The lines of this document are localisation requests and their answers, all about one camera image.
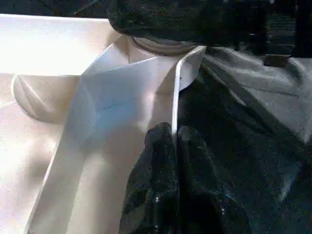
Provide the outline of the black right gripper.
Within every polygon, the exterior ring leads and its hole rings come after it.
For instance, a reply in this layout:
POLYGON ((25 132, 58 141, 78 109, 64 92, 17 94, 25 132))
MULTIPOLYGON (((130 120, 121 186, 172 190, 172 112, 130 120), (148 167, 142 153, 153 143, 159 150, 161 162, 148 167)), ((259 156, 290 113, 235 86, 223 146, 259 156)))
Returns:
POLYGON ((229 4, 235 50, 311 58, 310 0, 231 0, 229 4))

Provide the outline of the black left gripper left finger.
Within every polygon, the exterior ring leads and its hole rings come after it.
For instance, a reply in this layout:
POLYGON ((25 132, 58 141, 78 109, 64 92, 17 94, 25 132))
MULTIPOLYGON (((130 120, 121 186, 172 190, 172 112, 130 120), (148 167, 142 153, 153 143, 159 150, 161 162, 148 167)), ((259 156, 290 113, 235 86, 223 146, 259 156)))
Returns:
POLYGON ((179 221, 176 149, 171 126, 163 122, 147 132, 129 175, 118 232, 177 234, 179 221))

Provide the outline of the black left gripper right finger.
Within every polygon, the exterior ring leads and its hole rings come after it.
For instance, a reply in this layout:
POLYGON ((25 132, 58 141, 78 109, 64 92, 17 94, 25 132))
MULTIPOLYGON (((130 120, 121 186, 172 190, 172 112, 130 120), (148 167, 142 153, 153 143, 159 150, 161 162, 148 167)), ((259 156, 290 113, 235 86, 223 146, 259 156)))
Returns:
POLYGON ((246 212, 227 195, 215 156, 200 133, 181 126, 177 146, 183 233, 250 234, 246 212))

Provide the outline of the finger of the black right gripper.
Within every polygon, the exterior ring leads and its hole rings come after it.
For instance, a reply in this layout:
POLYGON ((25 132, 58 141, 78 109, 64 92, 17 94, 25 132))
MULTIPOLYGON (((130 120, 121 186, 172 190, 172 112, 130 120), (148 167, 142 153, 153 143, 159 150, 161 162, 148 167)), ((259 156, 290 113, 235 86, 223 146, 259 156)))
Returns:
POLYGON ((112 0, 107 18, 132 37, 225 46, 232 41, 234 7, 234 0, 112 0))

